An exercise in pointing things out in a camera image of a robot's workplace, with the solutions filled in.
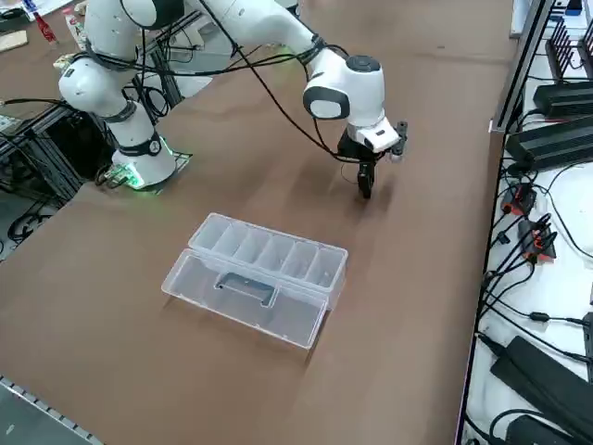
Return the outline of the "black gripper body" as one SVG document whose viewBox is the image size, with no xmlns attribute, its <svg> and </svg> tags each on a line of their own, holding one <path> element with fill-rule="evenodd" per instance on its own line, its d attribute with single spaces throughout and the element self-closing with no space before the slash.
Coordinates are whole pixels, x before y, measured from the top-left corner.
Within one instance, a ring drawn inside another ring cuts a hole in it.
<svg viewBox="0 0 593 445">
<path fill-rule="evenodd" d="M 337 144 L 337 155 L 352 160 L 357 163 L 370 163 L 378 159 L 378 155 L 373 152 L 372 145 L 368 140 L 363 143 L 353 139 L 348 131 L 344 131 Z"/>
</svg>

